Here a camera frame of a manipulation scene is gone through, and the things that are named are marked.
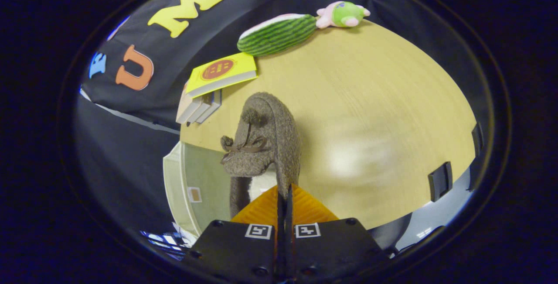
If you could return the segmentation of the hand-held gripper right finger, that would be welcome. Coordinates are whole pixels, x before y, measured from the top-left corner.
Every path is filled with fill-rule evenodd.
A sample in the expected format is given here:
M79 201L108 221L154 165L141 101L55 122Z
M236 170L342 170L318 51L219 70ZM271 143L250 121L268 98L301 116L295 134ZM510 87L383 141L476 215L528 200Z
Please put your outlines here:
M389 257L356 218L337 218L291 185L285 199L285 283L340 284L384 266Z

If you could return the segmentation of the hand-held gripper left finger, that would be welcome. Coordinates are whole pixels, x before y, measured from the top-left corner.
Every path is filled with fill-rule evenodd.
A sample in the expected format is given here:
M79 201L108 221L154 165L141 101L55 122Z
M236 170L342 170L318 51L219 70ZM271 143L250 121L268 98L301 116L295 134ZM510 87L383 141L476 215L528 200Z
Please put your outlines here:
M187 254L187 264L214 281L273 284L278 189L267 189L231 221L215 219Z

